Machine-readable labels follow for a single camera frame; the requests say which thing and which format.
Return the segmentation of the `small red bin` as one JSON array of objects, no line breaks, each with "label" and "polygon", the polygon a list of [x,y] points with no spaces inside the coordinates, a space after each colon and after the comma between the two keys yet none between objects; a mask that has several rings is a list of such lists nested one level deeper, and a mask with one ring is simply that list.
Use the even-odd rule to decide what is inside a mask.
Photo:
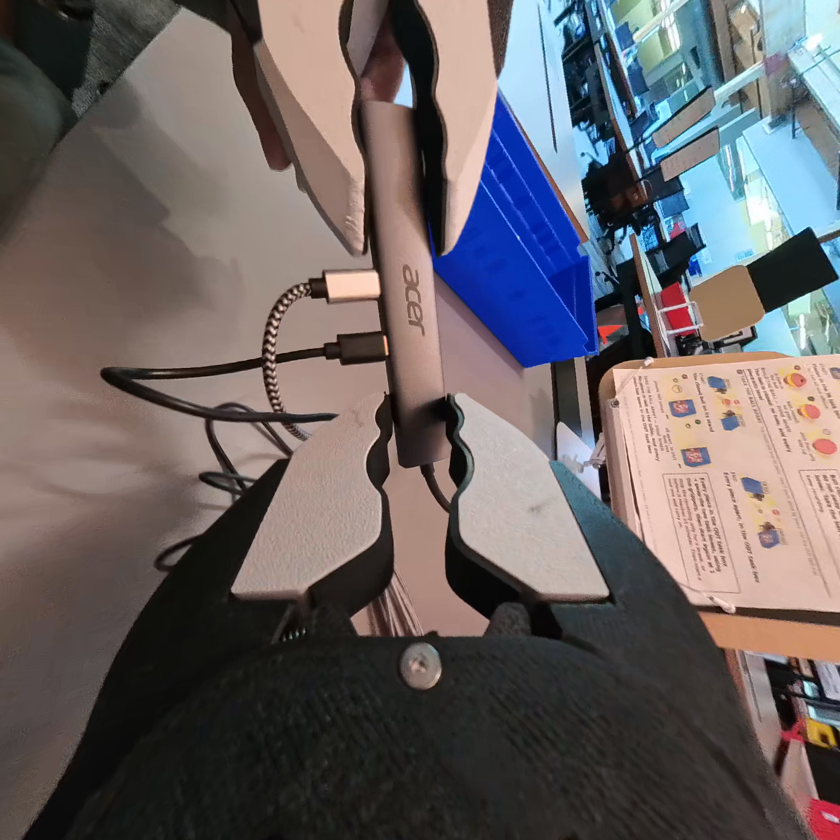
[{"label": "small red bin", "polygon": [[658,319],[668,335],[688,338],[700,334],[698,309],[679,282],[663,287],[655,302]]}]

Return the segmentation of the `blue plastic bin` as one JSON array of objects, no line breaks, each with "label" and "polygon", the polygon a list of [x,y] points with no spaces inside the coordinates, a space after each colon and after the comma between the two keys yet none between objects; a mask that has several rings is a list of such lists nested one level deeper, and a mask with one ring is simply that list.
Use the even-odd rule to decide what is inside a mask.
[{"label": "blue plastic bin", "polygon": [[467,223],[436,274],[523,368],[599,350],[591,262],[541,161],[497,95]]}]

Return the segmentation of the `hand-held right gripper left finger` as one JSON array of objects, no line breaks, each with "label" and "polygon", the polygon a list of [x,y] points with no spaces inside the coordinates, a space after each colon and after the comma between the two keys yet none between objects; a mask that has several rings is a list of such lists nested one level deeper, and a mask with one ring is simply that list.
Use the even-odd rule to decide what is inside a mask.
[{"label": "hand-held right gripper left finger", "polygon": [[390,398],[373,393],[289,460],[231,592],[240,600],[371,603],[392,580],[385,483]]}]

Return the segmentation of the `instruction sheet on clipboard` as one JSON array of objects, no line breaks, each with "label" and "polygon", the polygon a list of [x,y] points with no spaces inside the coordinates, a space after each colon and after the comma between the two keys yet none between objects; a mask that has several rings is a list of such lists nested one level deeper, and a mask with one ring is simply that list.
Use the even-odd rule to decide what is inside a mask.
[{"label": "instruction sheet on clipboard", "polygon": [[[617,414],[617,403],[623,392],[615,382],[615,375],[625,371],[672,372],[678,362],[652,358],[621,362],[604,373],[597,386],[602,422],[599,445],[605,457],[612,510],[644,543],[647,539],[637,513],[622,422]],[[720,648],[838,662],[838,612],[737,607],[734,613],[729,613],[710,600],[695,608]]]}]

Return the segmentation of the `white board stand base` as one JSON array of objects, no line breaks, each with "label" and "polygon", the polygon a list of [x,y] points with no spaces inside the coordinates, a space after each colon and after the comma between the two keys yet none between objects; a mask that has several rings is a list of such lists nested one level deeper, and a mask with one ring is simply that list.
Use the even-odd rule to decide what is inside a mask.
[{"label": "white board stand base", "polygon": [[555,428],[556,460],[563,464],[595,497],[602,499],[601,469],[606,465],[606,441],[599,434],[590,447],[565,423]]}]

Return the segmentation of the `printed instruction sheet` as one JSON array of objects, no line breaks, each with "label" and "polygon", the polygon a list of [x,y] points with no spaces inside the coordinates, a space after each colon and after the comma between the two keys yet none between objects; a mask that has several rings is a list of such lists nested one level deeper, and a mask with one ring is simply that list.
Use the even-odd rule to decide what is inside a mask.
[{"label": "printed instruction sheet", "polygon": [[698,606],[838,613],[837,354],[615,369],[643,541]]}]

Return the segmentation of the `beige and black display board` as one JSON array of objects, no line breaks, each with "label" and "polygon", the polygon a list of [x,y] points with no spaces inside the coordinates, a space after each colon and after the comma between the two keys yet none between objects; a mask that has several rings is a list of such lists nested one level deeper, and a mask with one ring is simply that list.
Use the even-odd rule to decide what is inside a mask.
[{"label": "beige and black display board", "polygon": [[699,336],[712,344],[756,326],[763,317],[838,279],[823,246],[839,224],[808,227],[771,251],[711,276],[689,293]]}]

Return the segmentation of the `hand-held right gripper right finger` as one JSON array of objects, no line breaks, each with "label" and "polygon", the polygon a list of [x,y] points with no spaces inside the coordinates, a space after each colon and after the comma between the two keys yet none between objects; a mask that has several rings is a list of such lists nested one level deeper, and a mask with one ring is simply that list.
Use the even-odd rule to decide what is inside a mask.
[{"label": "hand-held right gripper right finger", "polygon": [[462,392],[448,396],[447,436],[448,557],[524,604],[606,600],[605,578],[541,448]]}]

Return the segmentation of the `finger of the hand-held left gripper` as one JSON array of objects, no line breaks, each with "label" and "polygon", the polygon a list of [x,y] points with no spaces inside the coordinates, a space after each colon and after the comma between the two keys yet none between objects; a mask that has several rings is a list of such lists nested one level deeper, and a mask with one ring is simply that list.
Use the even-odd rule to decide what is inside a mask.
[{"label": "finger of the hand-held left gripper", "polygon": [[484,1],[399,1],[392,26],[412,76],[427,223],[444,256],[468,221],[496,109],[490,10]]},{"label": "finger of the hand-held left gripper", "polygon": [[262,98],[299,190],[352,256],[365,252],[365,163],[341,1],[258,1]]}]

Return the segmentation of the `person's left hand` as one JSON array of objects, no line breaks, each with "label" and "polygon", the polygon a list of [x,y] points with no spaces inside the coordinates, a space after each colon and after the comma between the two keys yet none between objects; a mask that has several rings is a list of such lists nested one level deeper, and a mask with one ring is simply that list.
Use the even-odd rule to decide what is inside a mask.
[{"label": "person's left hand", "polygon": [[259,89],[256,58],[246,26],[235,4],[227,2],[227,31],[231,42],[234,83],[259,136],[269,168],[285,171],[291,160]]}]

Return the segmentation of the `grey usb hub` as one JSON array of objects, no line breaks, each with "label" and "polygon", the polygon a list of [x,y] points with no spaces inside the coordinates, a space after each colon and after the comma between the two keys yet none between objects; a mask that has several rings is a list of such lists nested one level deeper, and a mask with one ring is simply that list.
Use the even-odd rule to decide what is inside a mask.
[{"label": "grey usb hub", "polygon": [[360,128],[397,458],[404,468],[433,465],[449,450],[446,389],[413,112],[364,101]]}]

